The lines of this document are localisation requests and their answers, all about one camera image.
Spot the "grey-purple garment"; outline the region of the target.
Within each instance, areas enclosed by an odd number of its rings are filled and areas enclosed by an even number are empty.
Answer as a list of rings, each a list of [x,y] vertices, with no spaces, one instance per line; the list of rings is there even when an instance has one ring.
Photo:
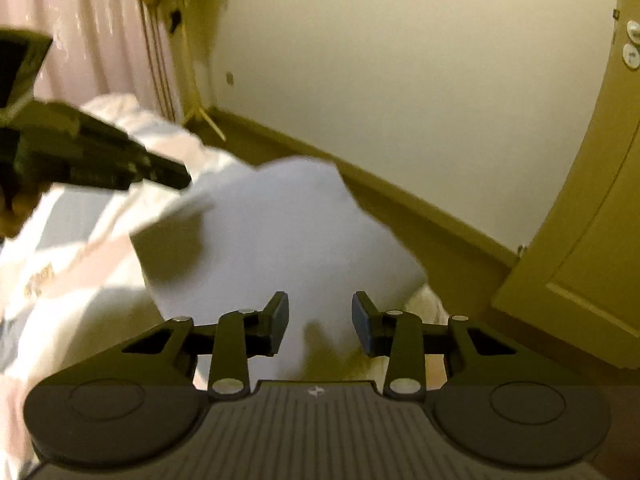
[[[335,380],[360,350],[352,296],[399,309],[426,281],[418,260],[364,212],[337,169],[280,159],[245,174],[204,174],[157,222],[134,234],[146,286],[166,318],[213,324],[285,292],[279,353],[254,379]]]

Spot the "pink curtain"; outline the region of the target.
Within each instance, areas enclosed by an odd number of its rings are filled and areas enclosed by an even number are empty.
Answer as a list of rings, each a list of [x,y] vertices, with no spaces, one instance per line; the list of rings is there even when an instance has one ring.
[[[172,122],[181,119],[167,32],[143,0],[1,0],[1,23],[52,37],[36,82],[41,99],[80,105],[132,93]]]

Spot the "checkered patchwork quilt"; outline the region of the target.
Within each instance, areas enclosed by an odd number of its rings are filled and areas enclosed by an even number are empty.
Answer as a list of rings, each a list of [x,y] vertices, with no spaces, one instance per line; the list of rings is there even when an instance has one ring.
[[[162,317],[130,236],[181,194],[153,182],[125,192],[55,185],[1,248],[1,475],[37,465],[23,420],[42,378],[137,336]]]

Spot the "yellow wooden door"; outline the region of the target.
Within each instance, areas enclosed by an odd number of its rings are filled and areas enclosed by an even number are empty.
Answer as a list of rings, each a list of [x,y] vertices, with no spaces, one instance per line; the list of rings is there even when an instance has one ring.
[[[591,122],[546,221],[492,306],[608,364],[639,365],[639,70],[622,59],[639,0],[617,0]]]

